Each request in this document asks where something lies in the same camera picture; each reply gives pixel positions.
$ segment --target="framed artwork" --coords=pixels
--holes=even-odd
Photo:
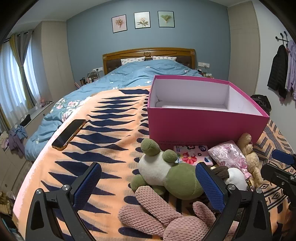
[[[126,24],[126,15],[121,15],[112,18],[113,33],[126,31],[128,29]]]
[[[173,11],[158,11],[158,23],[161,28],[174,28],[175,18]]]
[[[135,12],[135,28],[150,28],[149,12]]]

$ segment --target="smartphone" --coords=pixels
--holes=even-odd
[[[86,120],[73,120],[65,130],[54,140],[52,147],[58,150],[64,150],[68,143],[74,138],[74,136],[85,125]]]

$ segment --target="pink satin pillow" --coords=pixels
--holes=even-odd
[[[219,166],[236,167],[243,172],[246,179],[252,176],[247,170],[246,158],[234,141],[214,146],[208,150],[208,153]]]

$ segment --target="sheer white curtain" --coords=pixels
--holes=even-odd
[[[36,83],[34,68],[33,68],[33,61],[32,61],[32,38],[30,39],[27,55],[24,63],[24,69],[26,78],[30,87],[30,90],[37,102],[37,106],[40,104],[40,94],[38,90],[38,86]]]
[[[0,53],[0,103],[11,126],[18,122],[28,109],[20,77],[20,70],[9,42]]]

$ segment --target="patterned blanket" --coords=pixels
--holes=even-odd
[[[139,173],[137,163],[143,154],[140,143],[143,138],[149,137],[149,89],[150,86],[100,92],[86,100],[54,133],[27,175],[15,203],[14,213],[23,237],[34,191],[37,188],[52,191],[64,184],[71,184],[96,161],[102,166],[101,180],[87,205],[78,212],[95,239],[160,239],[126,227],[117,218],[122,206],[127,203],[138,204],[129,183],[133,175]],[[87,119],[88,122],[65,150],[53,149],[53,140],[73,119]],[[254,149],[261,164],[273,163],[295,174],[291,167],[272,159],[274,149],[288,153],[292,153],[292,149],[271,120]],[[282,189],[269,182],[260,188],[271,214],[272,231],[276,237],[280,237],[287,229],[289,200]],[[164,199],[183,215],[192,214],[192,201],[182,201],[169,194]],[[65,239],[71,240],[60,213],[57,213],[57,217]]]

